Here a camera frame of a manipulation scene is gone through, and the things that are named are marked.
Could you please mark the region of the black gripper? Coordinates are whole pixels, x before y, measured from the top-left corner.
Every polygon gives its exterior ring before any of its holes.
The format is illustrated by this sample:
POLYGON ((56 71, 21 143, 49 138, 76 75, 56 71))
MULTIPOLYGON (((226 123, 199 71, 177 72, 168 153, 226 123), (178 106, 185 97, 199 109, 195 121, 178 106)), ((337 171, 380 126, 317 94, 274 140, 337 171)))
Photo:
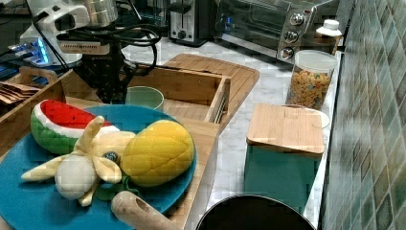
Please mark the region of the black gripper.
POLYGON ((85 81, 105 104, 124 104, 132 70, 124 65, 124 55, 83 55, 74 72, 85 81))

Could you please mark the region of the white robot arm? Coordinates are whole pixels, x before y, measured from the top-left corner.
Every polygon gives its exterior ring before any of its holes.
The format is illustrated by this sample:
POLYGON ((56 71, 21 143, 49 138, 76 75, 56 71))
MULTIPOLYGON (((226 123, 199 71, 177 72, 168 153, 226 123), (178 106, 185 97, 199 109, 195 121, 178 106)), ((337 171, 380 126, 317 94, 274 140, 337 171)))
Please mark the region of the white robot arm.
POLYGON ((106 104, 122 104, 129 77, 116 35, 116 0, 26 0, 32 24, 20 36, 36 67, 71 67, 106 104))

